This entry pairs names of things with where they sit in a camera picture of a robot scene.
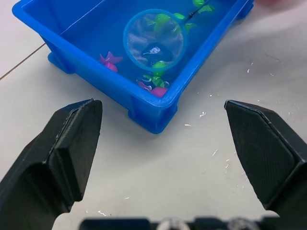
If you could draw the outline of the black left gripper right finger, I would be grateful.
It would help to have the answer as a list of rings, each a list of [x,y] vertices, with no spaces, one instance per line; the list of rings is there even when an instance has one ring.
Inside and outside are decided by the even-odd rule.
[[[238,159],[265,210],[266,230],[307,228],[307,144],[273,110],[240,101],[224,104]]]

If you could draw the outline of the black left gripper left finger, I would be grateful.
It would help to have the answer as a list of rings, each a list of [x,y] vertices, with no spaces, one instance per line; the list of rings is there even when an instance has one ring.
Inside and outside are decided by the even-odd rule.
[[[102,114],[102,102],[94,99],[53,114],[0,183],[1,229],[50,230],[83,199]]]

